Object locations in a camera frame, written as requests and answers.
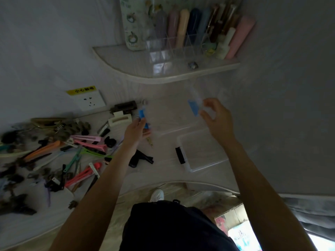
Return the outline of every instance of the shoe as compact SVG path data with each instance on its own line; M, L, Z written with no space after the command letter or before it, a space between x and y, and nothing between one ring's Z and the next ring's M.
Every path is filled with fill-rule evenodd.
M158 202L164 200L164 192L161 189L156 189L151 195L150 202Z

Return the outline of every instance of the wall socket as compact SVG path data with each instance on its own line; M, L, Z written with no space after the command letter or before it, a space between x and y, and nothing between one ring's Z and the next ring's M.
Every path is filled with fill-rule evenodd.
M73 95L71 98L82 111L89 111L106 106L103 97L98 90Z

